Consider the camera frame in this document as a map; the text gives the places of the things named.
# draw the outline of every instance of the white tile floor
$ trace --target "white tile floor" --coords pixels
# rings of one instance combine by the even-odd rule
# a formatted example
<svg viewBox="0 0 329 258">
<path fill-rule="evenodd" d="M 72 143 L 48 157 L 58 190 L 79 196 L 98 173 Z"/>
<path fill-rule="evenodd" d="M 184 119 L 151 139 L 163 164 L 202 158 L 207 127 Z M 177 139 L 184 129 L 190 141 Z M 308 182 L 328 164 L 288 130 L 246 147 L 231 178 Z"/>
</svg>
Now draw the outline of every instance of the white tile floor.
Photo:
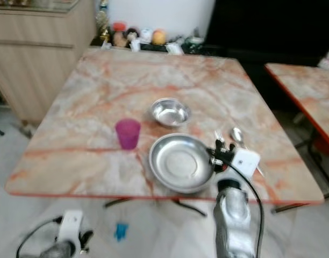
<svg viewBox="0 0 329 258">
<path fill-rule="evenodd" d="M 300 141 L 304 131 L 297 134 L 287 114 L 278 113 L 277 117 L 293 141 Z M 103 210 L 106 200 L 9 196 L 3 185 L 28 143 L 13 124 L 17 124 L 17 119 L 12 113 L 0 111 L 0 128 L 6 132 L 0 137 L 0 257 L 15 257 L 20 241 L 33 226 L 62 214 L 67 208 L 82 209 L 83 226 L 95 231 L 89 257 L 216 257 L 214 203 L 191 202 L 208 213 L 207 218 L 202 218 L 171 202 L 139 200 Z M 312 164 L 309 167 L 315 174 L 315 167 Z M 324 188 L 322 180 L 318 181 Z M 258 210 L 256 205 L 251 209 L 255 233 Z M 329 258 L 329 202 L 276 215 L 270 213 L 270 205 L 265 209 L 262 257 Z M 117 222 L 129 224 L 126 239 L 121 242 L 113 237 Z M 56 226 L 44 227 L 30 238 L 23 253 L 39 255 L 51 245 L 55 235 Z"/>
</svg>

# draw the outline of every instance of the small metal bowl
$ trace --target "small metal bowl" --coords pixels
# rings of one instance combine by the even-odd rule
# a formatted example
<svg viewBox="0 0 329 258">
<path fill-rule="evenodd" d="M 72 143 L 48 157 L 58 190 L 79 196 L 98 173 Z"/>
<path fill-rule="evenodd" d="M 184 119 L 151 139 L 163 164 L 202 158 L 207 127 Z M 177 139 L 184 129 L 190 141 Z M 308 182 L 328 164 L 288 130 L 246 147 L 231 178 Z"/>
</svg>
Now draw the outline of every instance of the small metal bowl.
<svg viewBox="0 0 329 258">
<path fill-rule="evenodd" d="M 149 164 L 155 177 L 176 192 L 191 194 L 208 187 L 215 172 L 206 146 L 180 133 L 167 134 L 151 147 Z"/>
<path fill-rule="evenodd" d="M 189 107 L 176 98 L 161 98 L 155 101 L 151 107 L 151 113 L 156 121 L 165 126 L 181 126 L 191 116 Z"/>
</svg>

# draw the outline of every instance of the metal plate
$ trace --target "metal plate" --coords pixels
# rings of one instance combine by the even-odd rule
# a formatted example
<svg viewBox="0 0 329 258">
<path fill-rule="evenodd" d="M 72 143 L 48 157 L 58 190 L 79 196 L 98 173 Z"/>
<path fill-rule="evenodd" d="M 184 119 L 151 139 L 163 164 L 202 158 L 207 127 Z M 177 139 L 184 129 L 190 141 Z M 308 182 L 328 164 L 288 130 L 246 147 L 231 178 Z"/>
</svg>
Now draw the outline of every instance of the metal plate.
<svg viewBox="0 0 329 258">
<path fill-rule="evenodd" d="M 166 187 L 185 194 L 204 189 L 213 180 L 206 146 L 186 134 L 168 134 L 151 147 L 150 167 Z"/>
<path fill-rule="evenodd" d="M 181 126 L 191 116 L 191 110 L 176 98 L 157 100 L 152 105 L 151 113 L 159 123 L 166 126 Z"/>
</svg>

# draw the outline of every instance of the small blue item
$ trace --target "small blue item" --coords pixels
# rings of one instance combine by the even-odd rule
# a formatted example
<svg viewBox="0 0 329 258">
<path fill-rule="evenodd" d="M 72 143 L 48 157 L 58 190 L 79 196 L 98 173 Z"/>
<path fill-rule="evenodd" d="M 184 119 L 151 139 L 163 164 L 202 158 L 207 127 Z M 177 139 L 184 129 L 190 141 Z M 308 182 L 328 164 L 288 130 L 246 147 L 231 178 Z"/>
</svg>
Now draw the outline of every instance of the small blue item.
<svg viewBox="0 0 329 258">
<path fill-rule="evenodd" d="M 117 228 L 114 236 L 118 242 L 120 242 L 123 238 L 126 238 L 127 228 L 128 228 L 128 224 L 117 223 Z"/>
</svg>

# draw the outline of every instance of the pink cup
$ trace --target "pink cup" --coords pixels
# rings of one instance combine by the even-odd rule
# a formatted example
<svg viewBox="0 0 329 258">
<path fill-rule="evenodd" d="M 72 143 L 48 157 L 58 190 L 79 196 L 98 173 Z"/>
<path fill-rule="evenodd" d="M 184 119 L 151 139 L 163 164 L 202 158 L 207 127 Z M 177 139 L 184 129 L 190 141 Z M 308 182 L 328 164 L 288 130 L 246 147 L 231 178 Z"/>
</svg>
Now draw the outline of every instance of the pink cup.
<svg viewBox="0 0 329 258">
<path fill-rule="evenodd" d="M 141 124 L 134 119 L 122 119 L 116 124 L 119 143 L 123 149 L 135 149 L 138 142 Z"/>
</svg>

